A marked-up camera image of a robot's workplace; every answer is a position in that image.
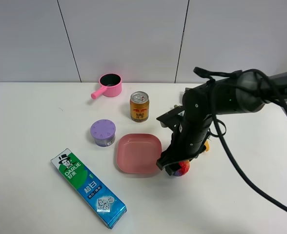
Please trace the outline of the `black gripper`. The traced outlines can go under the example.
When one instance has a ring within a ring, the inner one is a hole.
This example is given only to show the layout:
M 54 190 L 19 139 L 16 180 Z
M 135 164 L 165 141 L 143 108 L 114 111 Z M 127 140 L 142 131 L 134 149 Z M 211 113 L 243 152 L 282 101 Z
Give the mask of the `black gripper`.
M 211 116 L 201 114 L 200 108 L 178 106 L 157 117 L 165 127 L 172 130 L 171 142 L 161 153 L 156 165 L 160 170 L 165 168 L 169 176 L 180 176 L 181 161 L 197 158 L 202 152 L 205 140 L 209 136 Z

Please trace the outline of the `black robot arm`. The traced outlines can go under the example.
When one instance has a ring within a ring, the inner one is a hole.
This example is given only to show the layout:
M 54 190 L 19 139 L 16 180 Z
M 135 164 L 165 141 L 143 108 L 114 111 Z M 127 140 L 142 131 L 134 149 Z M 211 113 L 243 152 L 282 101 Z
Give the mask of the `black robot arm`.
M 205 141 L 213 136 L 210 99 L 218 115 L 255 113 L 278 97 L 262 78 L 259 70 L 232 73 L 210 72 L 196 67 L 194 73 L 207 82 L 195 88 L 186 88 L 182 104 L 157 117 L 163 127 L 172 130 L 171 142 L 161 153 L 156 165 L 170 175 L 182 169 L 179 164 L 191 161 L 208 149 Z

